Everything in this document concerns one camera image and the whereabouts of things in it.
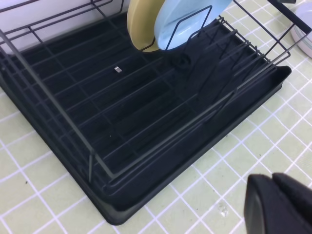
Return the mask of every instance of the metal wire rack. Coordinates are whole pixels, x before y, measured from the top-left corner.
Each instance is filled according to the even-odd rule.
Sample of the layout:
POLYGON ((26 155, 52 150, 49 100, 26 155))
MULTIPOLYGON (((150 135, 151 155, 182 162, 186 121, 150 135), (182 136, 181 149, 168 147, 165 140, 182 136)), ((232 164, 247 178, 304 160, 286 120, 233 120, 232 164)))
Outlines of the metal wire rack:
MULTIPOLYGON (((311 31, 282 4, 269 2, 293 22, 291 28, 311 31)), ((154 53, 144 50, 155 39, 141 51, 131 44, 124 0, 91 0, 0 30, 0 45, 14 53, 0 47, 0 85, 110 223, 128 219, 289 75, 289 68, 277 65, 296 46, 281 43, 291 28, 276 38, 234 3, 275 40, 265 54, 223 17, 204 27, 213 6, 177 23, 167 49, 181 22, 207 12, 184 45, 154 53), (116 1, 119 11, 107 16, 103 8, 116 1), (103 20, 50 41, 40 38, 41 29, 89 11, 103 20), (38 45, 19 51, 14 40, 28 34, 38 45), (276 45, 285 52, 267 59, 276 45)))

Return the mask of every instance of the drip tray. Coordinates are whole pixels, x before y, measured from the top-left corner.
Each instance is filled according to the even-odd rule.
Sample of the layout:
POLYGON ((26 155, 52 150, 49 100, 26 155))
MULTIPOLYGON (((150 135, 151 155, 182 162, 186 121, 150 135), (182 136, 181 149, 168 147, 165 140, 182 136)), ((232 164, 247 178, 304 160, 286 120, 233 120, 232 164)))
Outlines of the drip tray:
POLYGON ((0 85, 98 210, 122 224, 270 98, 291 73, 225 21, 187 46, 133 48, 126 15, 23 52, 83 137, 16 57, 0 54, 0 85))

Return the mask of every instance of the small metal piece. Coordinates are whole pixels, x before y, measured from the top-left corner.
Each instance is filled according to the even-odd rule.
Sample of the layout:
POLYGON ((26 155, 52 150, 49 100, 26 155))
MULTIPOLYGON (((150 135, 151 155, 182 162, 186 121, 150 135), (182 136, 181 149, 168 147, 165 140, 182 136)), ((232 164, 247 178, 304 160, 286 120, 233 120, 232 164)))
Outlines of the small metal piece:
POLYGON ((118 73, 122 72, 122 70, 121 70, 118 66, 115 67, 114 69, 115 69, 115 71, 117 71, 118 73))

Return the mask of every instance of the tile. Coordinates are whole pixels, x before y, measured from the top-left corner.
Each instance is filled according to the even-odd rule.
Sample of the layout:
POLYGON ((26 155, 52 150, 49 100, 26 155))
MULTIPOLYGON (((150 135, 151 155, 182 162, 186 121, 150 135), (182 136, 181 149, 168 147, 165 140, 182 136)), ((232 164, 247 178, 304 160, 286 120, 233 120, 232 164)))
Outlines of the tile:
POLYGON ((220 159, 221 159, 220 156, 214 150, 211 149, 207 153, 205 153, 202 157, 200 157, 199 160, 197 160, 194 163, 194 166, 200 171, 200 173, 204 174, 220 159))
POLYGON ((7 95, 0 96, 0 120, 19 111, 7 95))
POLYGON ((211 232, 201 223, 199 222, 190 232, 189 234, 211 234, 211 232))
POLYGON ((228 234, 237 225, 240 218, 224 202, 218 203, 204 218, 208 227, 218 234, 228 234))
POLYGON ((221 141, 219 141, 214 149, 222 156, 226 155, 233 147, 238 144, 238 140, 232 135, 226 135, 221 141))
POLYGON ((297 70, 292 71, 287 78, 287 81, 289 81, 297 90, 301 89, 308 82, 308 80, 297 70))
POLYGON ((269 12, 271 15, 274 17, 278 16, 281 14, 279 10, 277 10, 272 4, 269 4, 264 8, 267 12, 269 12))
POLYGON ((0 180, 17 171, 17 166, 5 150, 0 150, 0 180))
POLYGON ((238 146, 225 160, 241 176, 257 162, 256 158, 243 145, 238 146))
POLYGON ((275 112, 283 104, 284 100, 279 95, 273 95, 269 100, 264 103, 264 106, 271 112, 275 112))
POLYGON ((59 221, 68 234, 85 234, 103 221, 103 216, 89 199, 84 199, 59 217, 59 221))
POLYGON ((258 46, 260 47, 261 45, 263 45, 263 41, 261 39, 259 39, 255 34, 249 34, 248 36, 246 36, 246 39, 248 41, 250 41, 254 46, 258 46))
POLYGON ((275 115, 288 129, 301 119, 301 116, 289 105, 284 105, 275 115))
POLYGON ((4 217, 13 233, 23 234, 33 233, 51 219, 52 215, 38 197, 27 201, 4 217))
POLYGON ((244 1, 240 5, 243 6, 249 13, 252 13, 259 9, 259 5, 254 1, 250 0, 244 1))
POLYGON ((305 120, 301 120, 292 130, 292 132, 302 140, 306 145, 312 141, 312 126, 305 120))
POLYGON ((310 101, 312 101, 312 83, 308 83, 300 92, 310 101))
POLYGON ((302 73, 303 76, 305 76, 305 78, 311 80, 312 76, 312 66, 311 63, 309 63, 308 61, 304 61, 302 64, 300 64, 297 67, 297 70, 300 71, 300 73, 302 73))
POLYGON ((256 1, 260 6, 266 6, 269 5, 267 0, 257 0, 256 1))
POLYGON ((244 144, 257 158, 262 157, 273 146, 270 139, 265 137, 259 130, 248 137, 244 144))
POLYGON ((246 195, 246 186, 243 181, 240 181, 236 186, 225 196, 225 200, 244 217, 244 204, 246 195))
POLYGON ((238 139, 243 140, 254 129, 255 126, 250 121, 244 120, 232 131, 232 134, 234 134, 238 139))
POLYGON ((291 50, 291 56, 287 59, 287 62, 289 62, 293 67, 296 67, 303 60, 304 60, 304 57, 302 57, 295 49, 293 49, 291 50))
POLYGON ((229 23, 233 23, 236 21, 236 19, 231 16, 227 11, 222 12, 221 16, 224 17, 224 19, 229 23))
POLYGON ((197 217, 182 200, 179 200, 166 210, 158 220, 170 234, 181 234, 185 233, 196 222, 197 217))
POLYGON ((98 227, 92 234, 116 234, 113 226, 105 222, 103 225, 98 227))
POLYGON ((190 187, 196 180, 200 178, 200 174, 193 168, 189 167, 181 175, 179 175, 171 184, 181 194, 190 187))
POLYGON ((307 113, 307 115, 304 117, 304 119, 305 119, 308 123, 312 124, 312 110, 310 110, 310 111, 307 113))
POLYGON ((24 171, 38 191, 67 173, 64 166, 53 154, 27 167, 24 171))
POLYGON ((165 232, 161 229, 158 223, 154 222, 152 223, 142 234, 164 234, 165 232))
POLYGON ((300 183, 309 186, 311 180, 307 177, 298 167, 293 165, 288 171, 287 175, 291 176, 292 178, 298 180, 300 183))
POLYGON ((54 221, 44 229, 42 229, 38 234, 63 234, 63 230, 59 227, 59 225, 54 221))
POLYGON ((296 94, 289 100, 289 105, 293 107, 300 115, 304 115, 312 108, 312 103, 309 102, 302 94, 296 94))
POLYGON ((282 39, 282 42, 286 42, 288 45, 293 45, 295 43, 291 33, 286 34, 286 36, 282 39))
POLYGON ((21 167, 50 151, 37 133, 33 133, 8 146, 8 150, 21 167))
POLYGON ((245 222, 242 222, 232 234, 247 234, 245 222))
POLYGON ((214 167, 205 177, 221 195, 239 179, 233 170, 223 161, 214 167))
POLYGON ((213 188, 202 179, 183 195, 183 198, 199 216, 202 216, 216 203, 219 196, 213 188))
POLYGON ((249 29, 246 28, 243 24, 241 24, 240 22, 236 22, 232 24, 232 27, 234 29, 237 29, 239 31, 239 33, 243 36, 247 35, 250 33, 249 29))
POLYGON ((25 177, 18 173, 0 183, 0 214, 18 205, 35 192, 26 182, 25 177))
POLYGON ((287 28, 291 26, 291 21, 283 14, 279 15, 275 20, 278 20, 282 25, 287 28))
POLYGON ((253 34, 255 34, 258 38, 260 38, 265 43, 272 39, 272 37, 266 31, 264 31, 263 28, 259 28, 255 30, 253 34))
POLYGON ((287 129, 274 116, 261 126, 261 130, 274 143, 287 133, 287 129))
POLYGON ((2 222, 0 222, 0 233, 1 234, 9 234, 9 232, 7 231, 5 226, 2 224, 2 222))
POLYGON ((274 16, 270 15, 267 11, 265 10, 259 10, 255 13, 253 13, 253 16, 260 21, 262 24, 265 24, 269 22, 270 20, 274 19, 274 16))
POLYGON ((296 164, 312 178, 312 152, 307 150, 296 162, 296 164))
POLYGON ((286 26, 280 23, 277 20, 272 20, 271 22, 266 24, 266 27, 271 31, 275 36, 283 33, 286 30, 286 26))
POLYGON ((247 181, 249 175, 252 174, 261 174, 271 177, 271 173, 261 164, 258 163, 250 172, 247 173, 247 175, 244 177, 244 180, 247 181))
POLYGON ((120 234, 137 234, 152 220, 153 217, 150 215, 150 213, 148 213, 145 208, 142 208, 126 223, 117 226, 116 228, 120 234))
POLYGON ((149 201, 149 203, 147 203, 147 207, 155 216, 157 216, 177 197, 178 196, 176 192, 170 186, 167 186, 160 193, 158 193, 151 201, 149 201))
POLYGON ((235 5, 234 7, 227 9, 227 12, 235 17, 237 20, 243 18, 244 16, 246 16, 246 13, 240 9, 237 5, 235 5))
POLYGON ((270 112, 264 109, 262 106, 255 110, 248 119, 256 125, 260 125, 270 116, 270 112))
POLYGON ((306 148, 292 133, 288 133, 277 146, 292 160, 295 160, 306 148))
POLYGON ((85 193, 77 185, 75 180, 68 175, 45 190, 41 195, 55 215, 58 215, 60 212, 83 198, 85 193))
POLYGON ((272 173, 283 173, 292 163, 278 148, 272 149, 261 161, 272 173))
POLYGON ((246 28, 249 29, 249 31, 253 31, 257 28, 260 28, 259 24, 257 24, 254 20, 250 19, 250 17, 245 17, 240 21, 243 25, 246 26, 246 28))
POLYGON ((283 83, 283 87, 277 92, 284 100, 290 99, 297 91, 287 81, 283 83))
POLYGON ((17 114, 0 122, 0 139, 4 144, 8 144, 33 130, 25 117, 22 114, 17 114))

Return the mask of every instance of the tiled countertop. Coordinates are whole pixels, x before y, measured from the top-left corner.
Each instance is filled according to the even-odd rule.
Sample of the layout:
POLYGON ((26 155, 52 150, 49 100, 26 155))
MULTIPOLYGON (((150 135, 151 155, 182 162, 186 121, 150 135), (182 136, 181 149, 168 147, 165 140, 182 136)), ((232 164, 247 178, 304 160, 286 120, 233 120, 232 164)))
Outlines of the tiled countertop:
MULTIPOLYGON (((241 2, 276 35, 290 25, 266 0, 241 2)), ((223 16, 262 52, 273 44, 234 4, 223 16)), ((290 35, 284 43, 293 43, 290 35)), ((312 59, 295 48, 283 64, 293 73, 281 91, 118 227, 103 219, 0 89, 0 234, 246 233, 250 173, 285 172, 312 187, 312 59)))

